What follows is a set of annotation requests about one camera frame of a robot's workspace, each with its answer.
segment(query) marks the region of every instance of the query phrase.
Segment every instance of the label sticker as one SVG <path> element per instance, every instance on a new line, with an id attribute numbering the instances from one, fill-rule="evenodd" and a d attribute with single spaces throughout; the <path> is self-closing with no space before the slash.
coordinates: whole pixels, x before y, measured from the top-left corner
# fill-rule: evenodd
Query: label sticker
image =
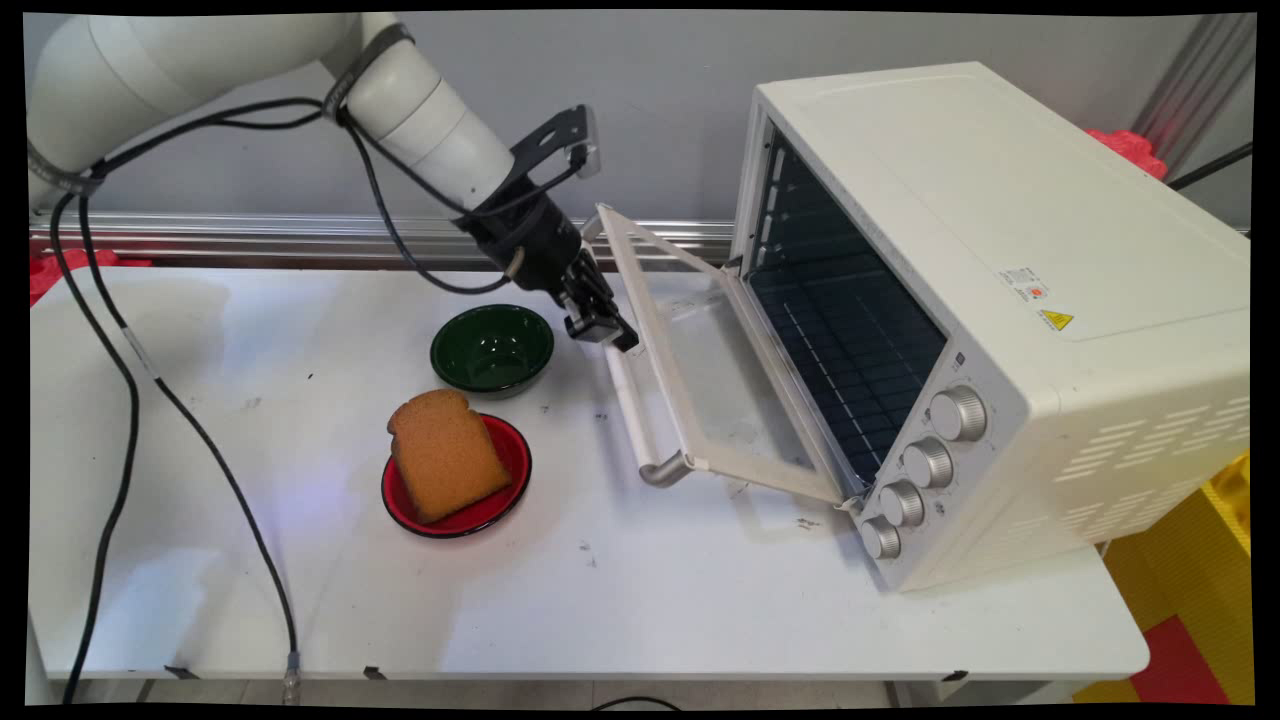
<path id="1" fill-rule="evenodd" d="M 1053 313 L 1052 310 L 1041 310 L 1041 316 L 1048 322 L 1053 329 L 1061 332 L 1068 323 L 1075 319 L 1075 315 L 1068 315 L 1065 313 Z"/>
<path id="2" fill-rule="evenodd" d="M 1001 270 L 997 274 L 1000 279 L 1005 281 L 1005 284 L 1023 299 L 1023 302 L 1033 302 L 1048 297 L 1048 286 L 1030 268 L 1014 268 L 1011 270 Z"/>

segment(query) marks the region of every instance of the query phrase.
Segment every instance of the oven knob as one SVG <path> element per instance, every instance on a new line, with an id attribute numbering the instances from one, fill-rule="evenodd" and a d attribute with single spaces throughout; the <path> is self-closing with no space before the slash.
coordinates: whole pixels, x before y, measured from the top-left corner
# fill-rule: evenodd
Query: oven knob
<path id="1" fill-rule="evenodd" d="M 972 387 L 954 387 L 929 401 L 929 421 L 943 439 L 974 441 L 987 429 L 987 411 Z"/>
<path id="2" fill-rule="evenodd" d="M 897 557 L 897 553 L 902 550 L 897 539 L 897 530 L 884 518 L 877 516 L 867 520 L 858 532 L 863 536 L 863 544 L 867 547 L 867 552 L 876 560 Z"/>
<path id="3" fill-rule="evenodd" d="M 881 511 L 890 525 L 919 525 L 924 521 L 924 500 L 920 491 L 908 482 L 899 480 L 881 488 Z"/>
<path id="4" fill-rule="evenodd" d="M 936 437 L 927 437 L 902 451 L 906 477 L 919 488 L 941 488 L 951 483 L 951 454 Z"/>

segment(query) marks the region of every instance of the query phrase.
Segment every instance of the white table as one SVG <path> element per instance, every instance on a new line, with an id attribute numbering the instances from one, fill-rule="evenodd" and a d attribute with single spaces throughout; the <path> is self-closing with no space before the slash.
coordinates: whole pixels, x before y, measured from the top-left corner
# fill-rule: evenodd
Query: white table
<path id="1" fill-rule="evenodd" d="M 445 295 L 404 272 L 108 268 L 116 304 L 236 471 L 278 562 L 308 678 L 1123 678 L 1147 647 L 1092 550 L 887 593 L 847 515 L 774 491 L 636 474 L 599 347 L 544 293 Z M 96 297 L 87 270 L 76 275 Z M 486 274 L 447 273 L 477 284 Z M 671 287 L 686 275 L 659 278 Z M 472 537 L 412 536 L 379 496 L 388 416 L 439 387 L 428 350 L 472 305 L 556 331 L 527 393 L 477 410 L 532 447 L 529 492 Z M 96 300 L 104 324 L 110 320 Z M 136 368 L 142 434 L 87 678 L 276 679 L 284 623 L 236 500 Z M 51 678 L 84 620 L 128 398 L 61 283 L 31 311 L 28 602 Z"/>

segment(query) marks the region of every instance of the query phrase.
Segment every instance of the bread slice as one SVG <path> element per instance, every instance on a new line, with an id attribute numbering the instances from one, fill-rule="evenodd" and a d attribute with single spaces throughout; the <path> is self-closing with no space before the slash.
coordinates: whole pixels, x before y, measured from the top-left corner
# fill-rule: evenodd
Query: bread slice
<path id="1" fill-rule="evenodd" d="M 511 484 L 484 420 L 456 389 L 433 389 L 401 405 L 387 432 L 396 466 L 424 523 Z"/>

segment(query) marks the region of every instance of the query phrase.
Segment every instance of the red bowl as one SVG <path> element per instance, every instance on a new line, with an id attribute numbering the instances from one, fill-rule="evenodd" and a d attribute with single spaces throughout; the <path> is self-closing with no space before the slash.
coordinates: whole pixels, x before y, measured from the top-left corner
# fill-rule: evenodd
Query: red bowl
<path id="1" fill-rule="evenodd" d="M 484 427 L 489 430 L 493 448 L 498 451 L 498 461 L 507 469 L 512 483 L 500 491 L 467 505 L 452 515 L 424 524 L 417 519 L 413 501 L 404 489 L 404 480 L 396 466 L 396 457 L 387 460 L 383 469 L 383 505 L 387 512 L 406 530 L 425 538 L 460 538 L 479 533 L 500 520 L 525 496 L 529 475 L 534 471 L 534 456 L 529 452 L 525 436 L 511 423 L 480 414 Z"/>

